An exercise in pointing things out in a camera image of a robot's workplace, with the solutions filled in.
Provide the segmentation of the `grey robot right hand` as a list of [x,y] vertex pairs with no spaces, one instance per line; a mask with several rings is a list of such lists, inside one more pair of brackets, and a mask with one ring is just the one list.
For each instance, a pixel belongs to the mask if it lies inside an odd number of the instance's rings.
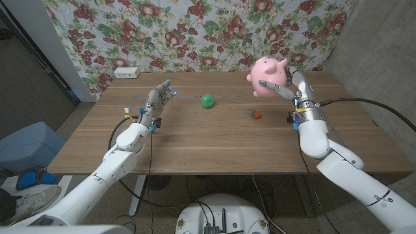
[[305,75],[293,66],[286,68],[285,72],[287,77],[291,78],[291,84],[296,89],[294,92],[287,87],[279,86],[270,81],[260,80],[259,84],[273,90],[282,98],[292,101],[296,107],[295,111],[303,121],[322,120],[318,102]]

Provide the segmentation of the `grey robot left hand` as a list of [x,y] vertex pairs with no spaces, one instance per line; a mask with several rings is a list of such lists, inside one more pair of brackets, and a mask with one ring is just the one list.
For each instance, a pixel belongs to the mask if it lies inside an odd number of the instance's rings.
[[164,106],[176,95],[177,92],[172,92],[169,79],[151,89],[138,122],[149,128],[154,119],[161,115]]

